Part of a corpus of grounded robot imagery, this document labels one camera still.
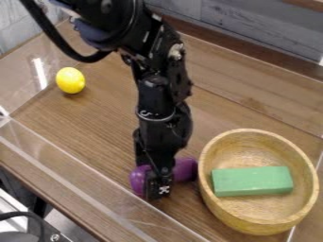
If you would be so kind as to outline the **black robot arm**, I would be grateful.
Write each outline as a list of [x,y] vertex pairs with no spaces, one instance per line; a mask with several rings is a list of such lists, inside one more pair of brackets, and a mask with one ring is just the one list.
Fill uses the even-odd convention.
[[161,199],[175,181],[195,175],[194,161],[175,158],[194,129],[187,104],[194,83],[181,35],[145,0],[58,1],[75,17],[85,41],[102,51],[119,52],[131,67],[139,127],[133,133],[137,169],[130,182],[139,196]]

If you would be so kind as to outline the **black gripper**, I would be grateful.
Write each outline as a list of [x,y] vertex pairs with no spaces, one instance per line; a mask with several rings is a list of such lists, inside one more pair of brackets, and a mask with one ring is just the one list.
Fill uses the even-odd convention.
[[153,168],[146,172],[145,194],[149,200],[162,199],[173,190],[174,176],[170,174],[175,154],[193,136],[193,113],[186,102],[175,105],[166,116],[154,117],[153,110],[141,106],[135,113],[139,119],[139,127],[133,133],[135,162],[138,166],[149,164]]

